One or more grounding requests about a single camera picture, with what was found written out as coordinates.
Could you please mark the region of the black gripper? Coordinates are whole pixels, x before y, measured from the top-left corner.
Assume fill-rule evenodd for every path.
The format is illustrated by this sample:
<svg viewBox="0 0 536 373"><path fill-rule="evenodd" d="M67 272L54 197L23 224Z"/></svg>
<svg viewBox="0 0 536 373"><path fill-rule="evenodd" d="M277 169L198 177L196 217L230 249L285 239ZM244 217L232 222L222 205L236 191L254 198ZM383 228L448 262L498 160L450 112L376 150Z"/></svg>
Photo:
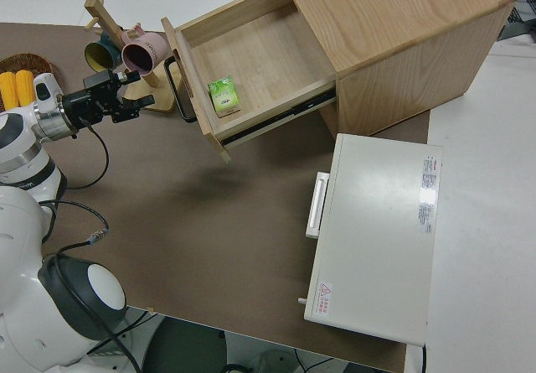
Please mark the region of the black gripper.
<svg viewBox="0 0 536 373"><path fill-rule="evenodd" d="M126 122L139 117L142 108L155 103L153 95L136 100L118 98L117 92L123 85L141 79L138 71L114 73L104 70L84 78L85 88L62 95L62 109L72 130L92 126L110 116L114 123Z"/></svg>

